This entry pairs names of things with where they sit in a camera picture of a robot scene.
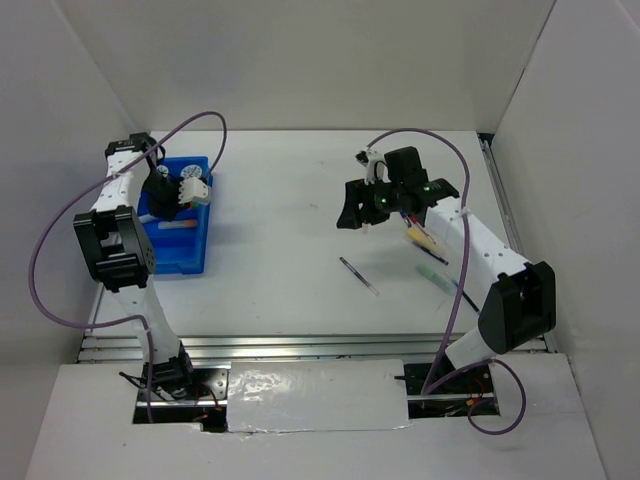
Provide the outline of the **orange cap clear marker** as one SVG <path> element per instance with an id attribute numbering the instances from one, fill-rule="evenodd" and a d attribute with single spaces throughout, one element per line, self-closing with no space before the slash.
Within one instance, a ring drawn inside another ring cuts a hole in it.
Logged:
<path id="1" fill-rule="evenodd" d="M 193 229 L 196 227 L 196 219 L 162 221 L 158 223 L 158 228 L 160 230 Z"/>

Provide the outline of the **black ink clear pen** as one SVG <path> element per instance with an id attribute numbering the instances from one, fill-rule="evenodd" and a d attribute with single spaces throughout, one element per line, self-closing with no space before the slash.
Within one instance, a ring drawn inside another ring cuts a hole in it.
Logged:
<path id="1" fill-rule="evenodd" d="M 344 257 L 340 256 L 339 261 L 375 296 L 379 296 L 379 291 Z"/>

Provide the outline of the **yellow pastel highlighter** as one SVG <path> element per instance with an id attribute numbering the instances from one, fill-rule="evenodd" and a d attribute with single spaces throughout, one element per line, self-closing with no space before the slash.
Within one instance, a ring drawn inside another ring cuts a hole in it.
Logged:
<path id="1" fill-rule="evenodd" d="M 446 250 L 438 245 L 430 236 L 423 234 L 421 231 L 410 228 L 406 232 L 407 237 L 417 245 L 424 247 L 437 255 L 443 255 Z"/>

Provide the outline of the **green pastel highlighter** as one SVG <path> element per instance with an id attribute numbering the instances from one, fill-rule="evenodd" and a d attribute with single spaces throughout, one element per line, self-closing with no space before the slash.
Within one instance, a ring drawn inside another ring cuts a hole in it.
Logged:
<path id="1" fill-rule="evenodd" d="M 447 294 L 455 294 L 457 289 L 455 283 L 438 273 L 436 270 L 433 270 L 428 265 L 418 264 L 416 266 L 416 271 Z"/>

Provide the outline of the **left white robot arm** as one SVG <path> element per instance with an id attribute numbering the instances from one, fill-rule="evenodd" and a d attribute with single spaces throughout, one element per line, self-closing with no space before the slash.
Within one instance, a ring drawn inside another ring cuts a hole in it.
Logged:
<path id="1" fill-rule="evenodd" d="M 73 226 L 91 277 L 114 294 L 126 315 L 144 318 L 131 322 L 142 347 L 142 380 L 152 382 L 154 393 L 182 400 L 196 390 L 198 376 L 160 305 L 153 285 L 156 255 L 137 214 L 145 197 L 150 215 L 174 219 L 184 209 L 178 203 L 179 182 L 158 170 L 162 147 L 121 171 L 155 143 L 145 132 L 109 143 L 105 158 L 111 180 L 90 211 L 74 217 Z"/>

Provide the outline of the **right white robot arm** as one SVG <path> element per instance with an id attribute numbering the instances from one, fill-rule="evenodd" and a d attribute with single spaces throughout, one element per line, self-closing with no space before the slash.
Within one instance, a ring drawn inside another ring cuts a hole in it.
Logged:
<path id="1" fill-rule="evenodd" d="M 436 379 L 448 392 L 471 379 L 469 364 L 508 353 L 556 326 L 555 273 L 545 262 L 531 263 L 503 243 L 462 204 L 447 180 L 431 180 L 414 147 L 356 156 L 366 174 L 345 185 L 340 229 L 377 225 L 393 213 L 414 218 L 461 257 L 483 299 L 475 327 L 445 350 Z"/>

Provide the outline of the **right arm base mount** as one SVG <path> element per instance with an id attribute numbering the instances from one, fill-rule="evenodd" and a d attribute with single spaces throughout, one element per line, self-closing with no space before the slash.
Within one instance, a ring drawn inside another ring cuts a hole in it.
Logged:
<path id="1" fill-rule="evenodd" d="M 461 374 L 423 395 L 422 387 L 430 367 L 430 363 L 404 364 L 403 373 L 394 377 L 405 387 L 410 419 L 465 417 L 471 407 L 474 407 L 474 415 L 495 416 L 499 413 L 487 366 Z"/>

